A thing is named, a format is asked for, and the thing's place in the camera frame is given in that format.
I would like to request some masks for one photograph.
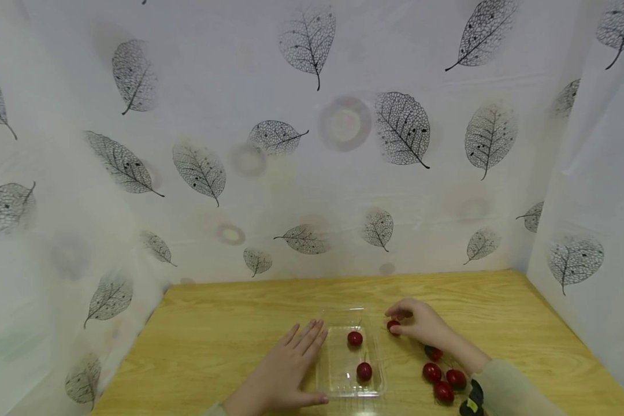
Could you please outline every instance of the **right hand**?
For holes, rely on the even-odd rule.
[[[412,298],[404,298],[388,308],[385,313],[391,319],[402,321],[401,325],[392,325],[391,333],[403,334],[428,346],[446,350],[455,332],[439,316],[434,309],[425,302]]]

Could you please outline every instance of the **wrist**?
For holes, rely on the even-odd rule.
[[[258,385],[244,382],[222,403],[228,416],[261,416],[268,411],[268,400]]]

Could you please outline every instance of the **red fruit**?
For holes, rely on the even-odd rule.
[[[425,346],[423,350],[425,350],[425,355],[427,355],[428,358],[433,360],[435,363],[441,359],[442,355],[444,355],[444,353],[440,349],[432,346]]]
[[[430,382],[441,381],[441,369],[435,363],[423,365],[423,378]]]
[[[368,363],[360,363],[356,367],[356,376],[361,381],[369,381],[372,378],[372,366]]]
[[[438,381],[434,384],[433,387],[434,398],[437,399],[439,403],[446,404],[446,406],[450,406],[453,404],[453,400],[455,400],[455,394],[453,394],[453,389],[451,385],[449,385],[446,381]]]
[[[390,320],[390,321],[388,321],[388,323],[386,324],[386,329],[388,330],[388,332],[391,332],[391,327],[392,327],[392,326],[395,326],[395,325],[400,325],[400,323],[399,323],[398,321],[396,321],[396,320]],[[396,334],[396,333],[392,333],[392,332],[391,332],[391,334],[393,334],[393,335],[394,335],[394,336],[396,336],[396,337],[399,337],[399,335],[398,335],[398,334]]]
[[[467,387],[467,378],[465,373],[460,370],[450,369],[446,372],[446,381],[451,385],[453,390],[464,390]]]
[[[349,342],[352,347],[357,347],[363,343],[363,336],[358,331],[352,331],[347,336],[347,342]]]

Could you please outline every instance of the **clear plastic container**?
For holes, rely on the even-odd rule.
[[[316,367],[317,391],[332,398],[376,398],[386,393],[386,378],[381,365],[377,333],[379,326],[364,307],[321,311],[328,329]],[[359,347],[348,345],[347,335],[358,331],[363,335]],[[362,362],[372,367],[372,378],[360,381],[356,367]]]

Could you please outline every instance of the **finger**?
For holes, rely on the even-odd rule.
[[[291,342],[291,340],[294,339],[294,335],[298,331],[298,328],[300,328],[299,324],[295,324],[294,326],[292,326],[289,332],[287,332],[282,338],[280,338],[280,345],[286,346],[289,342]]]
[[[395,305],[388,308],[384,315],[397,316],[397,314],[402,314],[406,312],[409,312],[411,314],[414,311],[414,307],[416,306],[417,302],[418,301],[416,299],[404,298],[398,303],[395,303]]]
[[[328,329],[324,329],[324,331],[321,331],[319,333],[319,336],[317,336],[314,342],[312,342],[312,345],[307,349],[307,351],[305,351],[305,354],[303,354],[303,359],[306,359],[308,363],[312,363],[313,360],[315,360],[315,358],[317,357],[317,354],[319,354],[321,346],[324,345],[324,341],[326,340],[327,336]]]
[[[305,337],[307,333],[310,332],[310,330],[314,327],[316,323],[317,323],[317,320],[309,321],[309,324],[307,324],[307,326],[305,326],[305,328],[303,328],[303,330],[300,331],[298,335],[294,337],[293,340],[291,340],[291,342],[289,343],[289,346],[292,348],[297,347],[298,344],[300,343],[300,340],[302,340],[303,337]]]
[[[307,349],[312,345],[312,342],[314,342],[317,336],[319,336],[323,325],[324,320],[318,320],[317,323],[312,327],[310,332],[308,332],[307,335],[303,337],[302,340],[300,340],[300,343],[296,347],[296,350],[300,351],[301,355],[305,354],[305,351],[307,351]]]
[[[396,335],[404,335],[409,337],[411,336],[413,330],[412,327],[410,327],[409,325],[392,325],[388,331]]]
[[[317,391],[316,393],[306,393],[303,391],[299,391],[292,398],[292,407],[308,407],[308,406],[316,406],[316,404],[327,404],[328,396],[321,391]]]

